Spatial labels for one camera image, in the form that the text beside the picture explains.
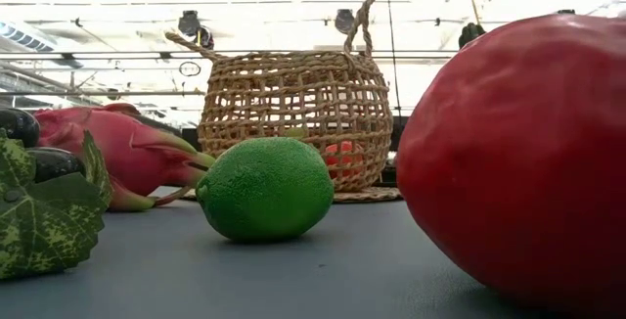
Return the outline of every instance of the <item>dragon fruit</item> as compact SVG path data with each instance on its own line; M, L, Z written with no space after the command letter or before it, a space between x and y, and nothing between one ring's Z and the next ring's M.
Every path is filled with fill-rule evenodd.
M214 158L129 115L136 112L127 104L38 111L34 114L40 125L37 145L64 149L80 157L87 129L102 152L112 183L109 210L139 211L171 203L196 187ZM187 187L161 199L148 197L167 184Z

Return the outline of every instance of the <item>table surface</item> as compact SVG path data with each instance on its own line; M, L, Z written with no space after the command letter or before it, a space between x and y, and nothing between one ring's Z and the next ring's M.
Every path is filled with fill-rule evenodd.
M548 318L446 258L402 202L334 205L301 239L232 244L193 202L107 214L76 269L0 285L3 318Z

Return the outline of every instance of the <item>lime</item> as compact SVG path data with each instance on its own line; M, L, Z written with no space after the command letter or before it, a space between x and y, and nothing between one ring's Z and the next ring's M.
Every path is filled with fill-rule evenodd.
M298 237L333 203L317 150L292 138L248 139L222 154L197 188L208 223L237 242Z

